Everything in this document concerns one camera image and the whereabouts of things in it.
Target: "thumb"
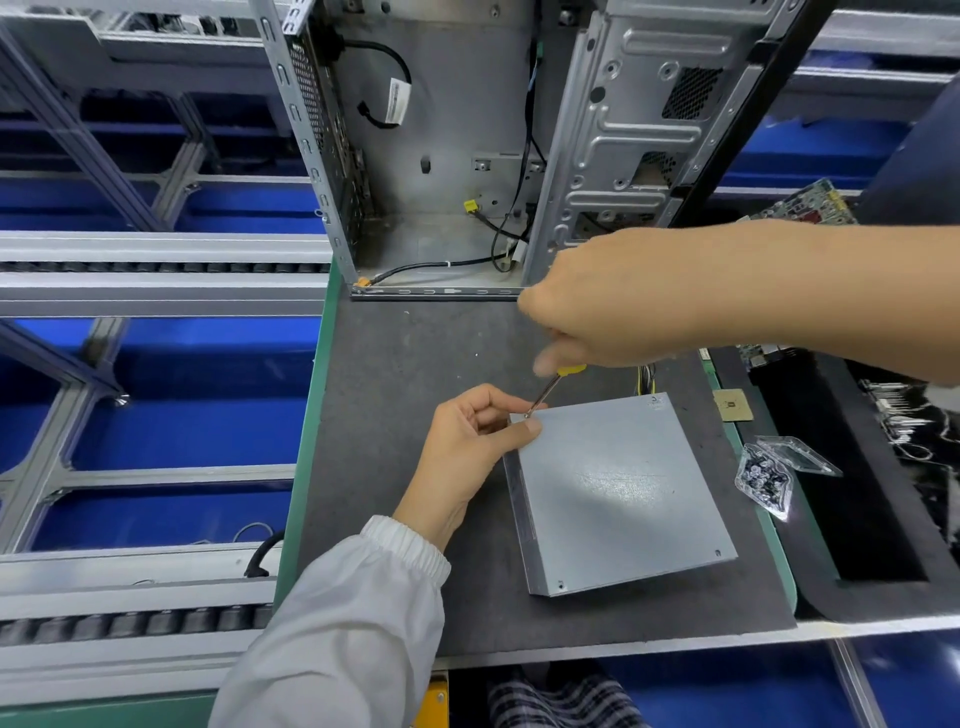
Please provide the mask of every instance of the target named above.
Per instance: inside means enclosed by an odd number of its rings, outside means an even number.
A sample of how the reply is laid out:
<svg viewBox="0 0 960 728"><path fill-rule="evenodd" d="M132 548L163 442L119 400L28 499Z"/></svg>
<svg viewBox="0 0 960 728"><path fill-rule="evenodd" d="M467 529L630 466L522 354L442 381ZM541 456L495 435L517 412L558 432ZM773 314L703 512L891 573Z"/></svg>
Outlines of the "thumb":
<svg viewBox="0 0 960 728"><path fill-rule="evenodd" d="M580 339L561 334L550 346L544 349L534 360L534 374L552 376L561 367L588 364L587 345Z"/></svg>
<svg viewBox="0 0 960 728"><path fill-rule="evenodd" d="M528 420L504 427L498 432L484 435L483 439L486 441L493 461L496 462L510 450L520 449L533 442L541 430L543 430L543 424L540 420L531 417Z"/></svg>

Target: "label sticker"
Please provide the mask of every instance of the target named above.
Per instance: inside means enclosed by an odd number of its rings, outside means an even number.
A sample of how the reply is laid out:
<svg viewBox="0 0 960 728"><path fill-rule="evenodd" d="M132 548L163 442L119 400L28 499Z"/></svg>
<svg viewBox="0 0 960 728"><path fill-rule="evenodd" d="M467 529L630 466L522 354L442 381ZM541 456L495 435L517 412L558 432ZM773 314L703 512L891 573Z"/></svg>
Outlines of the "label sticker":
<svg viewBox="0 0 960 728"><path fill-rule="evenodd" d="M400 79L390 80L390 96L387 98L387 124L402 124L410 103L410 85Z"/></svg>
<svg viewBox="0 0 960 728"><path fill-rule="evenodd" d="M749 422L754 418L742 389L714 389L713 399L720 410L720 419L725 423Z"/></svg>

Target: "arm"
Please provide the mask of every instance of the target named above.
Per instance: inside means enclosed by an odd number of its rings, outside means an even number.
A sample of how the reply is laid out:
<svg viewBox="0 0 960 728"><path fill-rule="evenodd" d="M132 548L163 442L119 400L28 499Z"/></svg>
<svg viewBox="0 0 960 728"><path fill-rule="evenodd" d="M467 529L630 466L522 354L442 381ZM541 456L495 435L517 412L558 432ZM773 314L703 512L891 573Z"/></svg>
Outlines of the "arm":
<svg viewBox="0 0 960 728"><path fill-rule="evenodd" d="M497 460L540 433L505 426L530 404L485 384L437 407L394 517L303 572L228 674L211 728L410 725L444 627L442 552Z"/></svg>
<svg viewBox="0 0 960 728"><path fill-rule="evenodd" d="M560 253L519 303L557 332L538 374L778 342L953 384L958 271L958 228L632 229Z"/></svg>

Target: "gray anti-static mat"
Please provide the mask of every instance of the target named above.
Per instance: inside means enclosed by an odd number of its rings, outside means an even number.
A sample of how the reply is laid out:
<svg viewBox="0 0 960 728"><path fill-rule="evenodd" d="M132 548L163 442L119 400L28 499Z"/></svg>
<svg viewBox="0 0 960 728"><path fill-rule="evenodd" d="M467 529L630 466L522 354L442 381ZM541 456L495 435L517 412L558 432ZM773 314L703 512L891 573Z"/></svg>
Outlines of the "gray anti-static mat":
<svg viewBox="0 0 960 728"><path fill-rule="evenodd" d="M513 303L338 302L300 545L300 570L373 514L391 514L413 474L433 409L489 381L528 399L544 343ZM695 353L661 362L669 392L738 558L725 564L554 598L527 592L506 478L497 466L446 556L451 664L523 649L631 643L785 629L795 622ZM550 401L628 396L636 369L588 368ZM504 656L497 661L504 661Z"/></svg>

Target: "green table edge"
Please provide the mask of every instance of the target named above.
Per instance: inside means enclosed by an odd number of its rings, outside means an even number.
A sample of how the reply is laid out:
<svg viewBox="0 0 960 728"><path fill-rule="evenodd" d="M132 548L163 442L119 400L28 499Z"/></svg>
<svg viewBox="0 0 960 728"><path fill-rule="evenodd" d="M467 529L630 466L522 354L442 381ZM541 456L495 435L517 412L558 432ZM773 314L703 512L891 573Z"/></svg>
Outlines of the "green table edge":
<svg viewBox="0 0 960 728"><path fill-rule="evenodd" d="M0 710L0 728L201 728L213 692L124 697Z"/></svg>
<svg viewBox="0 0 960 728"><path fill-rule="evenodd" d="M274 609L293 589L297 582L297 562L300 559L300 539L303 536L303 517L306 500L310 493L310 474L313 472L313 453L317 447L317 430L320 428L320 412L324 407L326 373L330 368L330 350L333 348L333 327L337 322L337 302L343 277L337 261L330 264L330 278L326 284L324 313L320 321L320 336L317 353L313 359L313 375L307 394L303 429L300 431L300 448L297 451L297 467L294 469L294 485L290 493L290 510L287 512L286 533L280 552L280 566L276 574Z"/></svg>

